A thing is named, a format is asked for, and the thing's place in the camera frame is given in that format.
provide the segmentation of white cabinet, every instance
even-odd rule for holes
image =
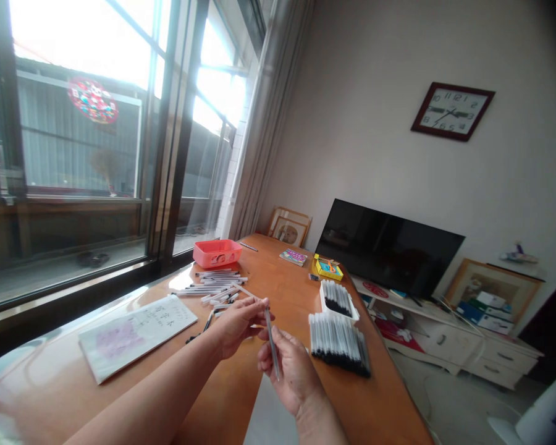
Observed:
[[[440,323],[419,315],[409,315],[408,329],[424,351],[462,367],[477,349],[482,338],[476,331]]]
[[[514,389],[543,354],[519,339],[512,339],[484,328],[478,331],[457,320],[431,303],[418,306],[411,299],[401,299],[384,289],[387,298],[373,294],[363,285],[363,280],[352,277],[357,291],[370,296],[369,307],[389,315],[391,310],[401,310],[407,320],[406,328],[424,350],[424,353],[407,347],[407,344],[386,339],[391,349],[416,360],[434,363],[456,375],[465,370],[496,384]]]

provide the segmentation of pink plastic box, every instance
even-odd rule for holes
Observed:
[[[193,259],[204,269],[225,266],[238,261],[242,250],[233,240],[200,241],[193,245]]]

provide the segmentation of flat screen tv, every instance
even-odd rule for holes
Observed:
[[[464,239],[336,199],[316,252],[386,289],[430,298]]]

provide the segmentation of hand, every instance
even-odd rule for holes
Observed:
[[[241,342],[247,337],[258,335],[262,328],[252,328],[253,324],[266,326],[264,310],[269,305],[268,299],[249,297],[237,300],[207,330],[215,335],[221,351],[221,360],[232,357]]]
[[[268,340],[267,329],[260,332],[259,338]],[[327,399],[321,380],[311,363],[309,354],[301,341],[278,327],[272,327],[272,339],[276,344],[278,361],[280,362],[280,381],[272,372],[275,363],[272,360],[270,343],[264,343],[258,353],[258,369],[264,371],[280,397],[286,409],[301,419],[309,407]]]

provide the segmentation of bundle of pens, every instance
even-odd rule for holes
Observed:
[[[352,308],[348,291],[344,286],[336,284],[331,280],[321,282],[321,296],[325,299],[326,306],[332,311],[352,317]]]
[[[205,295],[202,302],[212,306],[235,301],[239,289],[243,289],[241,286],[248,280],[241,277],[239,271],[231,269],[197,272],[196,277],[200,279],[200,283],[190,284],[178,291],[177,295]]]
[[[371,376],[364,335],[350,321],[321,312],[309,314],[311,354],[362,377]]]

